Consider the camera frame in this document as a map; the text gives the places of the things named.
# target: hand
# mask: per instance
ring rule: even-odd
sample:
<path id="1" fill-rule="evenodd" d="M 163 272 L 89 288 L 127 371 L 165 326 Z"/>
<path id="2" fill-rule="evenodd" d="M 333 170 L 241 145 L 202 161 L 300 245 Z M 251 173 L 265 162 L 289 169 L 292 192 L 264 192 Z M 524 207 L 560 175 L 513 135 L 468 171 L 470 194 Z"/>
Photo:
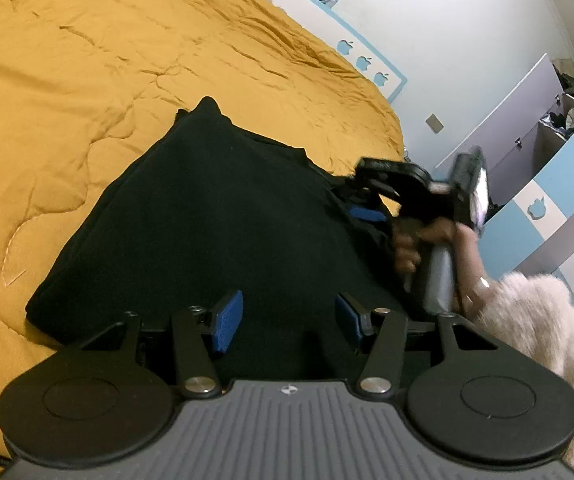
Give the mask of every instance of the hand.
<path id="1" fill-rule="evenodd" d="M 394 225 L 396 272 L 401 276 L 416 272 L 420 264 L 420 254 L 416 248 L 416 238 L 432 244 L 451 244 L 454 240 L 455 231 L 456 225 L 454 222 L 446 218 L 438 218 L 429 226 L 420 229 L 415 237 L 404 234 Z"/>

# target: cabinet door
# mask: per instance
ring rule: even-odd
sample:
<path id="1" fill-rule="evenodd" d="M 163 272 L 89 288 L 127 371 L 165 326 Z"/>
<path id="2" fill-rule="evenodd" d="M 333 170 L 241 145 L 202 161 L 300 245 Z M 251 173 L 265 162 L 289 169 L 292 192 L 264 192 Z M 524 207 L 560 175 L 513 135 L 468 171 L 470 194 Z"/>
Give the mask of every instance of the cabinet door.
<path id="1" fill-rule="evenodd" d="M 556 70 L 545 54 L 486 119 L 436 166 L 436 174 L 449 174 L 456 154 L 468 152 L 474 146 L 483 149 L 492 170 L 515 147 L 516 139 L 526 136 L 562 93 Z"/>
<path id="2" fill-rule="evenodd" d="M 553 272 L 574 254 L 574 134 L 487 222 L 479 247 L 494 279 Z"/>
<path id="3" fill-rule="evenodd" d="M 494 203 L 509 202 L 538 173 L 534 168 L 537 137 L 534 126 L 489 172 L 489 195 Z"/>

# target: ribbed rubber surface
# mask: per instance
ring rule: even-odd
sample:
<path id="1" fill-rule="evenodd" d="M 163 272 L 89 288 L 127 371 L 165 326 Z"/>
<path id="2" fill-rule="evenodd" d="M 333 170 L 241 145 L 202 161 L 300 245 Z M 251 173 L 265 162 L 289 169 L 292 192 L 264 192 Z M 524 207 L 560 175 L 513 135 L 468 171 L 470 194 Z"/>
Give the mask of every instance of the ribbed rubber surface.
<path id="1" fill-rule="evenodd" d="M 483 472 L 418 442 L 396 410 L 342 383 L 237 381 L 224 397 L 188 402 L 155 444 L 111 465 L 49 470 L 18 462 L 4 480 L 567 480 L 561 463 Z"/>

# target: metal screw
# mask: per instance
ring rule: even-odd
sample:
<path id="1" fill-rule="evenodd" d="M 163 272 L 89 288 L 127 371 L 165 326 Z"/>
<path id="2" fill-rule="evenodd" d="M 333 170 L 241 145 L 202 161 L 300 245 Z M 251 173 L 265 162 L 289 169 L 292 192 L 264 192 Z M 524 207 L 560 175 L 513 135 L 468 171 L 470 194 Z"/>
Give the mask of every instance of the metal screw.
<path id="1" fill-rule="evenodd" d="M 184 382 L 184 387 L 194 394 L 208 394 L 216 387 L 216 381 L 210 377 L 191 377 Z"/>
<path id="2" fill-rule="evenodd" d="M 384 394 L 391 389 L 391 383 L 382 377 L 367 377 L 360 381 L 360 387 L 370 394 Z"/>

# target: logo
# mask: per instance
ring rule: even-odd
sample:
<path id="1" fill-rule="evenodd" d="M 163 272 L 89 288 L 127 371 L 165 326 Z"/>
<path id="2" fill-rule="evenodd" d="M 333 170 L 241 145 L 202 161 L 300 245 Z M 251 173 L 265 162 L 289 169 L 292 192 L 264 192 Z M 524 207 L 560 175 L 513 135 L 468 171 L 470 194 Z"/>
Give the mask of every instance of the logo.
<path id="1" fill-rule="evenodd" d="M 364 72 L 369 68 L 369 65 L 371 64 L 369 59 L 371 59 L 371 57 L 360 56 L 356 61 L 356 68 L 361 72 Z"/>
<path id="2" fill-rule="evenodd" d="M 378 72 L 374 78 L 373 82 L 376 86 L 384 86 L 389 79 L 387 78 L 388 74 L 383 74 L 382 72 Z"/>
<path id="3" fill-rule="evenodd" d="M 547 213 L 545 198 L 535 199 L 533 204 L 527 208 L 527 213 L 529 213 L 532 220 L 540 220 Z"/>
<path id="4" fill-rule="evenodd" d="M 285 395 L 293 395 L 298 393 L 298 389 L 293 384 L 287 384 L 287 386 L 283 386 L 281 392 Z"/>
<path id="5" fill-rule="evenodd" d="M 340 52 L 343 56 L 348 56 L 349 51 L 353 48 L 352 43 L 353 41 L 345 41 L 345 40 L 339 41 L 336 50 Z"/>

